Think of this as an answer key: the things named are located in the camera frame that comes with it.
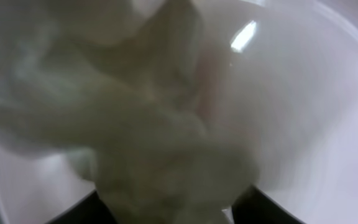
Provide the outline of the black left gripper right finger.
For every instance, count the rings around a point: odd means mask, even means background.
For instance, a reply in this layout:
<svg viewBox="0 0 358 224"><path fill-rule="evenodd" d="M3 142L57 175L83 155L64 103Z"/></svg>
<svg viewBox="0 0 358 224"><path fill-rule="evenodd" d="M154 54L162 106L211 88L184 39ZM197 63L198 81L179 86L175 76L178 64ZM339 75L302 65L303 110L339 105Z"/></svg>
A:
<svg viewBox="0 0 358 224"><path fill-rule="evenodd" d="M235 224L304 224L253 185L236 200L232 215Z"/></svg>

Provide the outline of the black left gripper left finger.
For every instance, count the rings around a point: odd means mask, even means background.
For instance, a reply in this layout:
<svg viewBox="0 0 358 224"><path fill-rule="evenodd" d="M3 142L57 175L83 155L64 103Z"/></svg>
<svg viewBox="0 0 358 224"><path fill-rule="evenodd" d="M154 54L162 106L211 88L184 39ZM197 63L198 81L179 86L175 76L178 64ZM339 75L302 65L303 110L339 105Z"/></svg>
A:
<svg viewBox="0 0 358 224"><path fill-rule="evenodd" d="M96 191L47 224L117 224Z"/></svg>

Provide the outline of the white napkin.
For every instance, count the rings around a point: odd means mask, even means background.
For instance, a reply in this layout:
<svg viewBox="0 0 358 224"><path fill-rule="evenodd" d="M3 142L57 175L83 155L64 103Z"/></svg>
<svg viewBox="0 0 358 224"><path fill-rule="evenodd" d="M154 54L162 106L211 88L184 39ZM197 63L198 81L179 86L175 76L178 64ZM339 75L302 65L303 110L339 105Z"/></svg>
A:
<svg viewBox="0 0 358 224"><path fill-rule="evenodd" d="M199 115L191 1L0 1L0 143L64 154L119 223L227 223L257 176Z"/></svg>

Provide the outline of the large white plate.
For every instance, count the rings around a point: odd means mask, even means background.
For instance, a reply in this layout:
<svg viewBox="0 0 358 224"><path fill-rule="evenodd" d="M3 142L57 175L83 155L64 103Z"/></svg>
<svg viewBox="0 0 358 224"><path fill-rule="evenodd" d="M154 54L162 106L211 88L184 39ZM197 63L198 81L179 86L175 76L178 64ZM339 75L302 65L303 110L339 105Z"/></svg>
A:
<svg viewBox="0 0 358 224"><path fill-rule="evenodd" d="M251 186L304 223L358 223L357 30L321 1L191 2L198 112L253 159ZM64 154L0 143L4 222L48 223L94 191Z"/></svg>

